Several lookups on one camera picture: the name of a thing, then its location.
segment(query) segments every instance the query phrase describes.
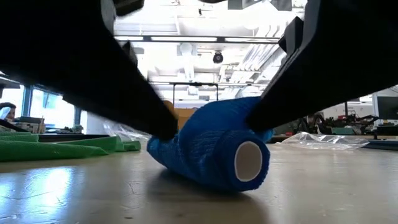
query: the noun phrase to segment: white ceiling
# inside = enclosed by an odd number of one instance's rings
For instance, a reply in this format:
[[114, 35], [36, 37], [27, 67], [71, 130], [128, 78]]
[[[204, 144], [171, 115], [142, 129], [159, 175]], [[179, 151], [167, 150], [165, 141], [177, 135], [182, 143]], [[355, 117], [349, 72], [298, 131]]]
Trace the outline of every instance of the white ceiling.
[[[227, 2], [205, 4], [198, 0], [146, 0], [144, 8], [134, 14], [118, 18], [115, 35], [199, 35], [228, 37], [281, 37], [286, 25], [296, 16], [294, 12], [282, 12], [268, 1], [259, 2], [240, 11], [227, 10]], [[283, 51], [276, 45], [254, 44], [193, 44], [197, 54], [178, 56], [179, 43], [137, 43], [135, 48], [144, 49], [139, 55], [139, 68], [152, 82], [187, 82], [187, 66], [195, 72], [195, 82], [264, 83], [270, 80], [280, 65]], [[216, 50], [223, 53], [222, 64], [214, 64]], [[234, 70], [260, 70], [247, 72]], [[172, 98], [170, 87], [156, 86], [164, 98]], [[220, 88], [220, 99], [233, 98], [243, 86]], [[212, 88], [200, 88], [197, 95], [190, 95], [181, 87], [175, 92], [176, 99], [199, 99], [210, 95], [215, 100]], [[250, 95], [260, 94], [250, 88]]]

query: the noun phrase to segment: blue roll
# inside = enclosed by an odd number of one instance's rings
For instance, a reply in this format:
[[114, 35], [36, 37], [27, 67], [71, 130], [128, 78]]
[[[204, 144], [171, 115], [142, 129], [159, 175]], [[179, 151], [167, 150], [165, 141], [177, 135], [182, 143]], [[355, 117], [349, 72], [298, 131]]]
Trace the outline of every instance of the blue roll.
[[267, 175], [265, 141], [272, 130], [255, 133], [244, 122], [259, 97], [208, 103], [170, 141], [152, 137], [149, 154], [168, 169], [206, 187], [242, 192], [258, 188]]

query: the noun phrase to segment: ceiling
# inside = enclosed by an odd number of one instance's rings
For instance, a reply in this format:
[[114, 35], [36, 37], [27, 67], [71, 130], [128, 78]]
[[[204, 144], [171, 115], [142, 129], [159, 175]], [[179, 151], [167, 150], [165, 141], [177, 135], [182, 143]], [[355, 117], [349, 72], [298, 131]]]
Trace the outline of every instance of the ceiling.
[[[279, 38], [286, 25], [302, 12], [278, 11], [269, 1], [243, 10], [228, 10], [226, 1], [205, 4], [197, 0], [146, 0], [139, 12], [117, 18], [114, 34]], [[158, 83], [154, 86], [165, 99], [173, 98], [172, 85], [159, 82], [220, 83], [219, 99], [259, 95], [285, 55], [275, 44], [184, 43], [192, 49], [189, 54], [181, 50], [182, 43], [178, 42], [132, 44], [141, 73]], [[222, 63], [213, 63], [216, 51], [223, 54]], [[248, 88], [247, 83], [257, 86]], [[176, 86], [175, 91], [176, 100], [211, 101], [216, 96], [214, 87]]]

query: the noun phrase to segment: computer monitor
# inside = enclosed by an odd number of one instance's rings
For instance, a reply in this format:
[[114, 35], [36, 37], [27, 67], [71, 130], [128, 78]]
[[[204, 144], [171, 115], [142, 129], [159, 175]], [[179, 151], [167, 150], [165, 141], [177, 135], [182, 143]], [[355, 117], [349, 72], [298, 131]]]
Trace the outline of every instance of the computer monitor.
[[378, 96], [377, 107], [380, 119], [398, 119], [398, 97]]

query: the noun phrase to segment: dome camera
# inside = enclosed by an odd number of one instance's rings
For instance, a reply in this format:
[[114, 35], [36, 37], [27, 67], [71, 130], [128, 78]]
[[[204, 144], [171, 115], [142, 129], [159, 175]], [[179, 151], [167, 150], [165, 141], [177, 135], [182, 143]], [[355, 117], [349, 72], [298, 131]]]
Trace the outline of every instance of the dome camera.
[[221, 52], [216, 52], [213, 57], [214, 63], [223, 63], [224, 57]]

